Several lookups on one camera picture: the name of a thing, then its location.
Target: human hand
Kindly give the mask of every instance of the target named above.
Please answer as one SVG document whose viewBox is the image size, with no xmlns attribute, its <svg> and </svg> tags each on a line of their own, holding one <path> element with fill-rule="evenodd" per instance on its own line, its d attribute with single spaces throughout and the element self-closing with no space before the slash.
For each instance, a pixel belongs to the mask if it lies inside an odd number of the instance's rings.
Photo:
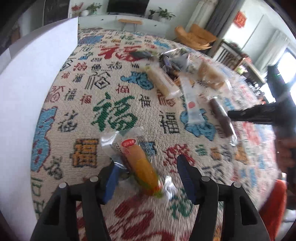
<svg viewBox="0 0 296 241">
<path fill-rule="evenodd" d="M 296 148 L 296 139 L 281 139 L 275 140 L 276 162 L 282 172 L 287 173 L 288 167 L 295 166 L 295 160 L 292 159 L 290 149 Z"/>
</svg>

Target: wooden stool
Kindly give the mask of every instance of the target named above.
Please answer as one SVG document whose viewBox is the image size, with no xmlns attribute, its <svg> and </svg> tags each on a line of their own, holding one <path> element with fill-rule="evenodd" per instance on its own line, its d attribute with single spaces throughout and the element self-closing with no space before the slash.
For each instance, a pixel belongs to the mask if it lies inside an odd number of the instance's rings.
<svg viewBox="0 0 296 241">
<path fill-rule="evenodd" d="M 123 23 L 122 24 L 122 28 L 121 28 L 121 31 L 123 31 L 124 27 L 126 26 L 127 23 L 131 23 L 133 24 L 133 29 L 134 29 L 134 32 L 136 31 L 136 26 L 138 24 L 142 25 L 142 21 L 139 21 L 139 20 L 129 20 L 129 19 L 118 19 L 118 22 L 121 22 Z"/>
</svg>

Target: silver screw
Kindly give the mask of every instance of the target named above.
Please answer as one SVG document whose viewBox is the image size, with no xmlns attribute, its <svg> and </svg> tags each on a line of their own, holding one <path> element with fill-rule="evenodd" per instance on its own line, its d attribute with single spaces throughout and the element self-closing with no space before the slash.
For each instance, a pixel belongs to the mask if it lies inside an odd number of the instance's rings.
<svg viewBox="0 0 296 241">
<path fill-rule="evenodd" d="M 210 180 L 210 178 L 208 176 L 202 176 L 202 180 L 204 182 L 208 182 Z"/>
<path fill-rule="evenodd" d="M 240 187 L 241 187 L 241 185 L 240 185 L 239 182 L 234 182 L 234 183 L 233 183 L 233 186 L 235 186 L 236 188 L 240 188 Z"/>
<path fill-rule="evenodd" d="M 98 181 L 98 177 L 97 176 L 92 176 L 91 178 L 90 178 L 90 181 L 92 182 L 92 183 L 95 183 L 95 182 L 97 182 Z"/>
<path fill-rule="evenodd" d="M 59 188 L 65 188 L 67 186 L 67 183 L 60 183 Z"/>
</svg>

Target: tablecloth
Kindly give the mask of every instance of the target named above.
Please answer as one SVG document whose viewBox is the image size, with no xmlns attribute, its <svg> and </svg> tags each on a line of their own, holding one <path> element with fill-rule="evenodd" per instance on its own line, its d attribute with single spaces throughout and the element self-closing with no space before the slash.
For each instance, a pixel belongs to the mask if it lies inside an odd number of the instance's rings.
<svg viewBox="0 0 296 241">
<path fill-rule="evenodd" d="M 215 91 L 199 83 L 204 124 L 187 125 L 184 99 L 165 99 L 137 61 L 135 50 L 164 52 L 182 46 L 157 36 L 91 28 L 78 31 L 78 46 L 57 74 L 36 126 L 31 157 L 31 187 L 37 217 L 61 182 L 83 182 L 110 163 L 99 139 L 106 131 L 142 126 L 154 154 L 153 165 L 169 175 L 177 193 L 167 203 L 139 197 L 118 186 L 102 206 L 112 240 L 188 240 L 198 206 L 186 197 L 176 158 L 184 154 L 191 165 L 218 183 L 239 181 L 259 209 L 278 175 L 271 127 L 234 122 L 238 145 L 224 138 L 208 104 L 209 93 L 226 111 L 258 104 L 244 79 L 220 63 L 186 46 L 196 58 L 216 65 L 228 77 L 232 91 Z M 220 240 L 223 203 L 215 231 Z M 79 235 L 86 240 L 81 203 L 77 204 Z"/>
</svg>

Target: potted plant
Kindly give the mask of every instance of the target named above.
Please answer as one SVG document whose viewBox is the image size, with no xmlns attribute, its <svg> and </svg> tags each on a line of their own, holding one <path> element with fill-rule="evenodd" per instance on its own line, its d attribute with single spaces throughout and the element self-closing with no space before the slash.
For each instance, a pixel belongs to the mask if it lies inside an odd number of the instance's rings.
<svg viewBox="0 0 296 241">
<path fill-rule="evenodd" d="M 80 4 L 80 6 L 77 6 L 77 4 L 75 4 L 73 7 L 71 7 L 72 11 L 74 12 L 74 16 L 78 16 L 79 15 L 79 10 L 82 8 L 83 6 L 83 2 Z"/>
<path fill-rule="evenodd" d="M 152 15 L 155 14 L 155 13 L 156 13 L 155 10 L 150 9 L 150 10 L 149 10 L 149 16 L 148 16 L 148 19 L 152 19 Z"/>
<path fill-rule="evenodd" d="M 101 3 L 92 3 L 89 5 L 86 10 L 89 10 L 91 12 L 91 15 L 96 14 L 96 10 L 101 8 Z"/>
<path fill-rule="evenodd" d="M 160 21 L 161 22 L 166 22 L 167 20 L 171 20 L 172 18 L 174 18 L 176 15 L 173 14 L 172 12 L 168 12 L 167 9 L 162 9 L 161 7 L 158 7 L 159 10 L 157 11 L 159 17 L 161 18 Z"/>
</svg>

